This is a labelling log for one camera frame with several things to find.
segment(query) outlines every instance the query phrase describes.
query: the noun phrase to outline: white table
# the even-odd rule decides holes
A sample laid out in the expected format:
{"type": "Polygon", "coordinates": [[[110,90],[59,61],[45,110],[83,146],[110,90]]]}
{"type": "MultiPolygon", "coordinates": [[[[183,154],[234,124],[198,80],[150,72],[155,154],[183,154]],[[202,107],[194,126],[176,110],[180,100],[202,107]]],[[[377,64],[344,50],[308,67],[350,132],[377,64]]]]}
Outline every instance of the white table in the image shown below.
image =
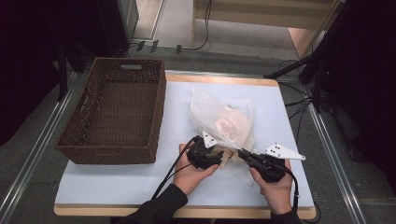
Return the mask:
{"type": "MultiPolygon", "coordinates": [[[[254,148],[263,151],[277,142],[297,151],[276,81],[189,75],[194,74],[166,74],[163,123],[156,162],[77,165],[70,161],[55,200],[57,215],[123,217],[149,200],[175,161],[178,144],[187,143],[197,135],[190,120],[192,88],[206,91],[224,104],[252,100],[254,148]]],[[[300,218],[313,218],[316,210],[302,163],[291,161],[291,169],[299,182],[298,214],[300,218]]],[[[188,204],[177,210],[175,217],[269,218],[268,204],[259,191],[255,183],[250,186],[218,170],[189,195],[188,204]]]]}

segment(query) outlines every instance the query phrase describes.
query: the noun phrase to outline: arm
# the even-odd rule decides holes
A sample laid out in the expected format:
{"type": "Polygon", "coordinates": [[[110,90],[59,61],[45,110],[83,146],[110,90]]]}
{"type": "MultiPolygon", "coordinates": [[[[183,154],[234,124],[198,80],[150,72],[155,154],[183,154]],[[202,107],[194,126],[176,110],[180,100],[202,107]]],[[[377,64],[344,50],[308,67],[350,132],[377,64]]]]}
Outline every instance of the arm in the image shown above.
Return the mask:
{"type": "MultiPolygon", "coordinates": [[[[285,160],[285,166],[290,169],[290,161],[285,160]]],[[[250,168],[254,181],[260,186],[260,194],[271,209],[271,219],[275,224],[297,224],[301,220],[297,216],[297,210],[291,208],[290,193],[292,178],[285,175],[279,182],[267,183],[254,168],[250,168]]]]}
{"type": "MultiPolygon", "coordinates": [[[[179,145],[179,151],[186,145],[179,145]]],[[[212,175],[218,165],[213,165],[206,170],[198,170],[193,167],[183,154],[175,167],[178,172],[175,173],[173,184],[155,200],[143,203],[139,209],[131,215],[121,219],[118,224],[156,224],[170,223],[177,209],[184,206],[188,199],[187,195],[192,193],[203,179],[212,175]]]]}

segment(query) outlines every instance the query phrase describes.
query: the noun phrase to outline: human hand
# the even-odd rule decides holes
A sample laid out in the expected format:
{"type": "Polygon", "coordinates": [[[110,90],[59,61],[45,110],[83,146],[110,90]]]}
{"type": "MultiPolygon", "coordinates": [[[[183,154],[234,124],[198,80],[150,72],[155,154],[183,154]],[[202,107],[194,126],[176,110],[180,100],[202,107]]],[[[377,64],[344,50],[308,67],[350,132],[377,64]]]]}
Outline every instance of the human hand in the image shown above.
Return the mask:
{"type": "MultiPolygon", "coordinates": [[[[180,144],[178,146],[179,152],[181,152],[186,146],[186,144],[180,144]]],[[[175,171],[178,169],[191,164],[189,159],[187,159],[187,151],[183,153],[180,160],[178,161],[175,171]]],[[[219,168],[217,164],[210,166],[206,170],[199,170],[195,168],[193,165],[189,165],[184,167],[177,173],[175,173],[173,183],[178,186],[186,195],[192,193],[195,188],[201,183],[201,181],[207,178],[210,175],[213,175],[215,171],[219,168]]]]}
{"type": "MultiPolygon", "coordinates": [[[[289,160],[285,160],[285,166],[290,169],[289,160]]],[[[293,179],[290,175],[285,174],[278,182],[267,183],[256,169],[250,168],[250,173],[260,186],[260,194],[264,195],[273,214],[281,215],[291,211],[290,193],[293,179]]]]}

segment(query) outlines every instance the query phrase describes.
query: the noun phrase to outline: black sleeve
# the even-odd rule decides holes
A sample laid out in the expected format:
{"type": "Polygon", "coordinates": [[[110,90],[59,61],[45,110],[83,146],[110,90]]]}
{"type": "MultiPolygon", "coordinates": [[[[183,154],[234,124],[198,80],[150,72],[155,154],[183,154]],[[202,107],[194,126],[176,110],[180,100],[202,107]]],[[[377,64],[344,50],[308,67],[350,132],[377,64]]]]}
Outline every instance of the black sleeve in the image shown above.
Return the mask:
{"type": "Polygon", "coordinates": [[[282,215],[271,213],[271,220],[274,224],[301,224],[301,220],[298,218],[296,210],[292,210],[282,215]]]}
{"type": "Polygon", "coordinates": [[[170,184],[158,198],[143,203],[135,213],[122,218],[118,224],[170,223],[176,210],[187,201],[186,194],[176,185],[170,184]]]}

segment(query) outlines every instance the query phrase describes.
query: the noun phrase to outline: wicker basket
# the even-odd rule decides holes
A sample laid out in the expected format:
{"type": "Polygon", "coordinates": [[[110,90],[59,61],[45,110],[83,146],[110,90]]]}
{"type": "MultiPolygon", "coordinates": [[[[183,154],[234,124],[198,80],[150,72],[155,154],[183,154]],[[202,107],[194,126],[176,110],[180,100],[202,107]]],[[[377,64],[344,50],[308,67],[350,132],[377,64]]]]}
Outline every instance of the wicker basket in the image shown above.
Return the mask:
{"type": "Polygon", "coordinates": [[[155,162],[165,88],[162,60],[96,58],[55,147],[77,164],[155,162]]]}

